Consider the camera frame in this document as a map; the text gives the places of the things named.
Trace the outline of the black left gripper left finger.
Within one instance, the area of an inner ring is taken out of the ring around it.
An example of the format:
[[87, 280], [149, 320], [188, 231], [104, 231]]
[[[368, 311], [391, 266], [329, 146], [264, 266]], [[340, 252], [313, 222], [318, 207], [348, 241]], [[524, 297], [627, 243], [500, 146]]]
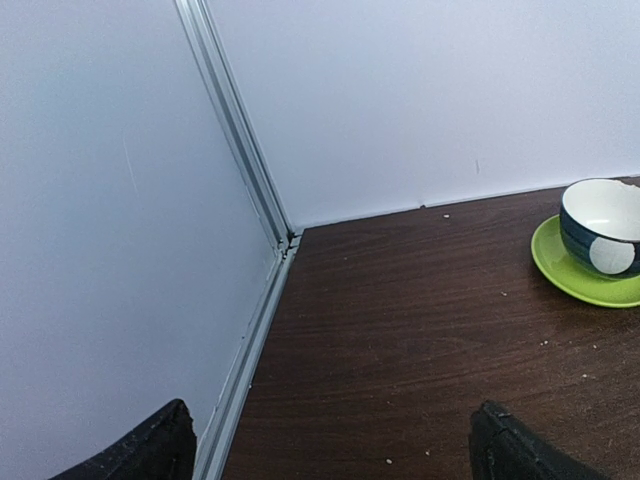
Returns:
[[195, 455], [193, 419], [185, 402], [174, 399], [103, 451], [56, 477], [190, 480]]

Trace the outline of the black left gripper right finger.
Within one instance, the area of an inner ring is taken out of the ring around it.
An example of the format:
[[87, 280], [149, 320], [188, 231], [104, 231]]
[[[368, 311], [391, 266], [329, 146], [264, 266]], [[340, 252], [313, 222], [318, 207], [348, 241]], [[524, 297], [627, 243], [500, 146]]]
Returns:
[[475, 479], [604, 479], [556, 449], [503, 405], [487, 400], [471, 414], [469, 455]]

